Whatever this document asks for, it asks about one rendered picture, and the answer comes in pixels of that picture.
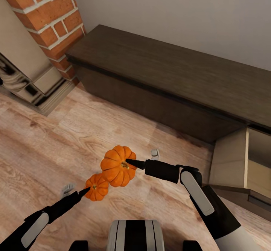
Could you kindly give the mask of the pumpkin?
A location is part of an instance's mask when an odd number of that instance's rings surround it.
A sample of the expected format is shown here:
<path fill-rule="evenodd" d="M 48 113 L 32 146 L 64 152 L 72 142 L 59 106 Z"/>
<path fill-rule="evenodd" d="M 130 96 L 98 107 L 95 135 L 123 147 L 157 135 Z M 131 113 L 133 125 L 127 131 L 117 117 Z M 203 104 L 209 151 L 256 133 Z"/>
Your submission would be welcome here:
<path fill-rule="evenodd" d="M 93 175 L 89 178 L 86 183 L 84 189 L 91 188 L 90 191 L 85 195 L 87 199 L 91 201 L 100 201 L 104 198 L 105 195 L 108 194 L 109 183 L 102 179 L 102 174 Z"/>
<path fill-rule="evenodd" d="M 126 159 L 136 160 L 136 154 L 127 146 L 115 146 L 106 152 L 100 163 L 102 179 L 113 187 L 125 187 L 135 176 L 136 166 L 126 162 Z"/>

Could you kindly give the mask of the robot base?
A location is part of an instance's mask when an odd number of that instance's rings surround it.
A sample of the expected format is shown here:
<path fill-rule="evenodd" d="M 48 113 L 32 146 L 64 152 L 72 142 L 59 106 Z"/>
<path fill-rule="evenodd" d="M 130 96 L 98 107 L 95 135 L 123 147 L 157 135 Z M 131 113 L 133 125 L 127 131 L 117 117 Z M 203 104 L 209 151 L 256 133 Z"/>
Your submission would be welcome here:
<path fill-rule="evenodd" d="M 88 251 L 88 241 L 87 240 L 76 240 L 70 246 L 69 251 Z M 183 251 L 202 251 L 202 248 L 197 241 L 184 241 Z"/>

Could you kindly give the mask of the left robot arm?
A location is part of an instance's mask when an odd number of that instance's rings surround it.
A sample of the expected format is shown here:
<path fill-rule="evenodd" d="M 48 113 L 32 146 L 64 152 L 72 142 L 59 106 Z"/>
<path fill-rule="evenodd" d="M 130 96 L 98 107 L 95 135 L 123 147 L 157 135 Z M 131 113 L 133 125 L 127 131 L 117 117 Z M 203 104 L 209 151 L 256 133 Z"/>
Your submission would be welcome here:
<path fill-rule="evenodd" d="M 47 224 L 70 210 L 91 190 L 89 187 L 79 193 L 75 191 L 69 194 L 75 187 L 76 183 L 66 185 L 61 189 L 60 201 L 24 219 L 25 222 L 0 244 L 0 251 L 28 251 Z"/>

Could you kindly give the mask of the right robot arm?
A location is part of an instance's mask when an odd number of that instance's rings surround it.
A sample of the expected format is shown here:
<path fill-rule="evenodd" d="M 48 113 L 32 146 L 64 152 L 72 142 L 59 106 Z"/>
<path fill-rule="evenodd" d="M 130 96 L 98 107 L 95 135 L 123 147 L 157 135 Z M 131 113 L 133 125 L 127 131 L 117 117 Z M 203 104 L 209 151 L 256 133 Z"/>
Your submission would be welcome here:
<path fill-rule="evenodd" d="M 182 167 L 181 183 L 189 192 L 191 201 L 220 251 L 262 251 L 213 189 L 208 184 L 202 186 L 202 175 L 198 168 L 161 162 L 158 148 L 151 150 L 151 155 L 151 160 L 126 159 L 126 162 L 142 170 L 146 169 L 146 175 L 175 184 L 178 183 Z"/>

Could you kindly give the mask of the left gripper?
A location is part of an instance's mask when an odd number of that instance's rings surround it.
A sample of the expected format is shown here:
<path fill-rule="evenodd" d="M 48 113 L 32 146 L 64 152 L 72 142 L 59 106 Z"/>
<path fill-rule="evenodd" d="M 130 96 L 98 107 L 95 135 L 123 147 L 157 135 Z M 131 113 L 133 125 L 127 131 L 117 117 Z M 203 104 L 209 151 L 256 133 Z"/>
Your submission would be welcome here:
<path fill-rule="evenodd" d="M 79 193 L 77 193 L 77 191 L 75 191 L 74 193 L 70 194 L 69 196 L 64 197 L 63 199 L 58 201 L 57 204 L 61 207 L 61 215 L 66 213 L 75 204 L 80 202 L 82 196 L 86 195 L 88 193 L 88 191 L 90 191 L 90 190 L 91 190 L 91 188 L 89 187 L 87 189 L 80 191 Z"/>

